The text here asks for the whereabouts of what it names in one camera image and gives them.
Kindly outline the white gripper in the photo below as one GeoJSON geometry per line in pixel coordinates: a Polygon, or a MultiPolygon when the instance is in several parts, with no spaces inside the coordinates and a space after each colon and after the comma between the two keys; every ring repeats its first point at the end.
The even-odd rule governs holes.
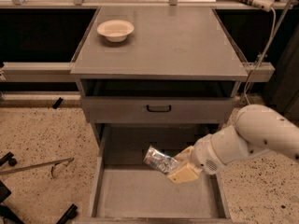
{"type": "Polygon", "coordinates": [[[215,175],[225,169],[225,164],[216,155],[212,146],[211,134],[200,138],[193,146],[186,147],[175,156],[178,161],[192,160],[176,171],[169,174],[167,178],[174,184],[188,183],[197,180],[204,171],[208,175],[215,175]]]}

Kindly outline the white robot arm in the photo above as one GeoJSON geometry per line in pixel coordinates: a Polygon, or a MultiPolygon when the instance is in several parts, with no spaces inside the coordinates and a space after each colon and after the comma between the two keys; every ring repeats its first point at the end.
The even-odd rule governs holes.
{"type": "Polygon", "coordinates": [[[267,106],[247,105],[237,112],[232,125],[177,154],[178,167],[167,178],[175,184],[191,182],[202,174],[215,175],[233,161],[269,151],[299,161],[299,128],[267,106]]]}

